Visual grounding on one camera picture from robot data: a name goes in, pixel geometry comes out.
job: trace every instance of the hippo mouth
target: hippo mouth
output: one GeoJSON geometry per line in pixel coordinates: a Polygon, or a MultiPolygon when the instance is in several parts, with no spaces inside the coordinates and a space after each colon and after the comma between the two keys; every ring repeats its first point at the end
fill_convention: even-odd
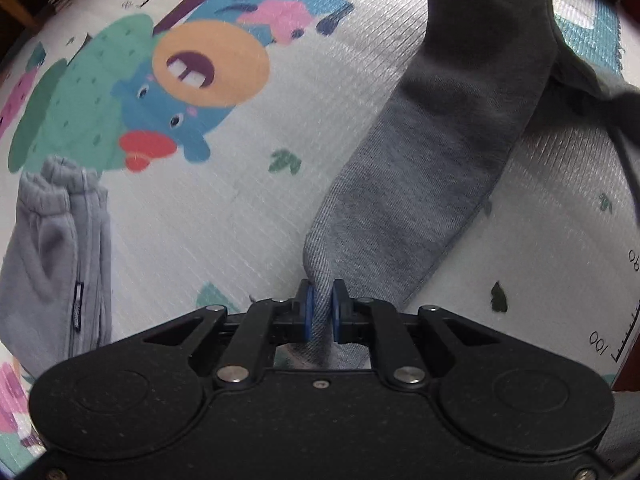
{"type": "Polygon", "coordinates": [[[125,152],[124,163],[129,171],[139,173],[156,158],[173,155],[178,148],[169,137],[157,132],[134,130],[120,137],[118,141],[125,152]]]}
{"type": "Polygon", "coordinates": [[[194,88],[210,86],[216,74],[207,56],[192,51],[174,54],[167,60],[166,67],[175,78],[194,88]]]}

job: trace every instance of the wooden leg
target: wooden leg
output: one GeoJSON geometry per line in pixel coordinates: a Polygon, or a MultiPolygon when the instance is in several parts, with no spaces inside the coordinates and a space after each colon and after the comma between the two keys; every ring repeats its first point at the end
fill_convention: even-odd
{"type": "Polygon", "coordinates": [[[33,16],[25,9],[18,0],[0,0],[0,7],[6,12],[12,15],[16,20],[22,23],[25,27],[31,30],[38,30],[38,22],[33,19],[33,16]]]}

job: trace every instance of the folded clothing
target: folded clothing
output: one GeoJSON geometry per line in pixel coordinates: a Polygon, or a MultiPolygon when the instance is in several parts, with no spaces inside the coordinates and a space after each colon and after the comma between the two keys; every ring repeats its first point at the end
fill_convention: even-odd
{"type": "Polygon", "coordinates": [[[98,175],[49,157],[20,178],[0,271],[0,340],[34,377],[111,338],[111,240],[98,175]]]}

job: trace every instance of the mat surface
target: mat surface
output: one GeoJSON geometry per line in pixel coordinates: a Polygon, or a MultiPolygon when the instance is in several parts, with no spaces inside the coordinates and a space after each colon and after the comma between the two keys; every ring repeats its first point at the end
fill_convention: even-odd
{"type": "MultiPolygon", "coordinates": [[[[640,36],[615,9],[554,6],[576,52],[640,82],[640,36]]],[[[20,171],[57,153],[110,190],[116,338],[290,296],[315,212],[426,19],[426,0],[72,0],[0,87],[0,246],[20,171]]],[[[529,136],[411,307],[438,303],[612,378],[638,306],[630,211],[601,132],[529,136]]],[[[4,430],[15,472],[32,446],[4,430]]]]}

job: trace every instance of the bolt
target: bolt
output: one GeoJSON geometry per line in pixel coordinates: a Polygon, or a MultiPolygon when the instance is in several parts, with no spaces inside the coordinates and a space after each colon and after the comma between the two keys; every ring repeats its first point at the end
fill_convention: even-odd
{"type": "Polygon", "coordinates": [[[243,366],[225,366],[218,370],[216,374],[221,381],[225,383],[239,383],[249,376],[249,370],[243,366]]]}
{"type": "Polygon", "coordinates": [[[318,390],[325,390],[329,387],[331,383],[329,381],[325,381],[324,379],[320,379],[319,381],[314,381],[314,388],[318,390]]]}
{"type": "Polygon", "coordinates": [[[68,477],[62,469],[49,469],[45,478],[47,480],[67,480],[68,477]]]}
{"type": "Polygon", "coordinates": [[[425,373],[415,366],[403,366],[394,372],[394,377],[401,383],[415,384],[424,379],[425,373]]]}
{"type": "Polygon", "coordinates": [[[574,480],[596,480],[597,473],[593,469],[580,469],[574,477],[574,480]]]}

